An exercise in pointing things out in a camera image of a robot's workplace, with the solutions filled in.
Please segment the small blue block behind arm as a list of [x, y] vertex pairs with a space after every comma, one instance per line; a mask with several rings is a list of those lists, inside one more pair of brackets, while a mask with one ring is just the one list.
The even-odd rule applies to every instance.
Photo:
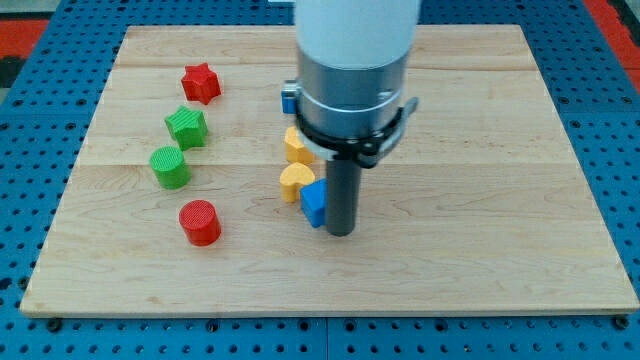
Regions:
[[284, 114], [298, 113], [299, 84], [296, 79], [285, 80], [281, 89], [281, 106]]

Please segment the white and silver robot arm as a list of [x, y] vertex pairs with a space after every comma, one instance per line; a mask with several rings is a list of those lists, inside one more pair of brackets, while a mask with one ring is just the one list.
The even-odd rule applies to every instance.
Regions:
[[371, 167], [400, 142], [419, 0], [297, 0], [297, 127], [325, 160]]

